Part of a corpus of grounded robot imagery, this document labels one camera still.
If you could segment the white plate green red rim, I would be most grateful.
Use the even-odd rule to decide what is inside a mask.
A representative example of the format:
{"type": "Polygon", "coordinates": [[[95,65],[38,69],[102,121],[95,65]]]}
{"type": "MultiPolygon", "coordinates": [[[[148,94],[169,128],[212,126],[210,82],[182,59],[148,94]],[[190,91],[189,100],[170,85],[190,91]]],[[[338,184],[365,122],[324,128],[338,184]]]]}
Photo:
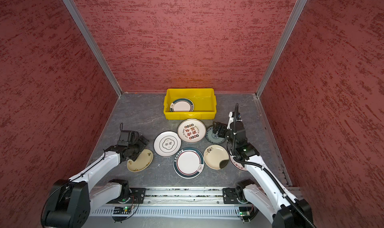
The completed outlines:
{"type": "Polygon", "coordinates": [[[170,105],[170,112],[192,112],[194,103],[188,98],[178,98],[170,105]]]}

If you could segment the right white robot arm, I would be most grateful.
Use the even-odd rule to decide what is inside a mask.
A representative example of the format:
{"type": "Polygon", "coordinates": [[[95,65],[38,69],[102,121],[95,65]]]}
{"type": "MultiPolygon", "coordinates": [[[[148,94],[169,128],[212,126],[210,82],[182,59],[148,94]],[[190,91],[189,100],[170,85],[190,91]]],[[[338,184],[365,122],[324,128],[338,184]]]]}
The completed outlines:
{"type": "Polygon", "coordinates": [[[248,142],[242,122],[229,125],[213,122],[213,131],[231,145],[235,162],[241,164],[256,179],[237,185],[239,199],[256,207],[273,228],[314,228],[312,209],[306,200],[298,200],[277,179],[257,149],[248,142]]]}

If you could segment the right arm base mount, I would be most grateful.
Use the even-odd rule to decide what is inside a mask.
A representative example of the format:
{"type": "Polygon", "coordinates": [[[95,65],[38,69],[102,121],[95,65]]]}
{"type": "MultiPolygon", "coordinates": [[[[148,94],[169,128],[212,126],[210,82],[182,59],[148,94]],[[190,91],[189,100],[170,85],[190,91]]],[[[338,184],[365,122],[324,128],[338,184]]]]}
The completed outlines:
{"type": "Polygon", "coordinates": [[[226,205],[235,204],[249,204],[244,196],[243,189],[236,188],[223,188],[223,201],[226,205]]]}

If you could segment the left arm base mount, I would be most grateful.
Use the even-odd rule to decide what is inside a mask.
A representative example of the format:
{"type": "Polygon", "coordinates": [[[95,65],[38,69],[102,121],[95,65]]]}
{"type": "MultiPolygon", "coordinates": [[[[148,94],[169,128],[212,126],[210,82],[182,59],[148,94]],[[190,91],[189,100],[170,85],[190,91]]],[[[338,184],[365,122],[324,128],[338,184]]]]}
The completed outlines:
{"type": "Polygon", "coordinates": [[[142,204],[145,198],[146,188],[126,188],[117,198],[120,204],[142,204]]]}

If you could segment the cream plate small flowers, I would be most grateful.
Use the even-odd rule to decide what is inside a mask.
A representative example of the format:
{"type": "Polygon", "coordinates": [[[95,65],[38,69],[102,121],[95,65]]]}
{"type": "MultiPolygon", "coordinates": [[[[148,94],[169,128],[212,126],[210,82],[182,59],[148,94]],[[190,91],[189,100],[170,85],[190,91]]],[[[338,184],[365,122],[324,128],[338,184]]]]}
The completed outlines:
{"type": "Polygon", "coordinates": [[[135,161],[127,161],[127,169],[134,173],[143,171],[152,163],[153,158],[153,152],[151,150],[144,149],[135,161]]]}

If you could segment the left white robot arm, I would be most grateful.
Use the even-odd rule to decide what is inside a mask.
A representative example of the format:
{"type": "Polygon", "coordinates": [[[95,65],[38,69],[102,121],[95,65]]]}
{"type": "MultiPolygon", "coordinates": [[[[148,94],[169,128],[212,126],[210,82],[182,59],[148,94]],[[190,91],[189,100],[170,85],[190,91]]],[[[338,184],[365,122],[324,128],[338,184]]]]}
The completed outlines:
{"type": "Polygon", "coordinates": [[[50,228],[81,228],[92,212],[110,201],[141,205],[146,189],[141,194],[130,189],[129,182],[112,179],[103,187],[96,184],[113,168],[131,160],[136,161],[149,140],[135,131],[121,131],[116,145],[104,150],[94,163],[67,180],[54,183],[42,209],[41,225],[50,228]]]}

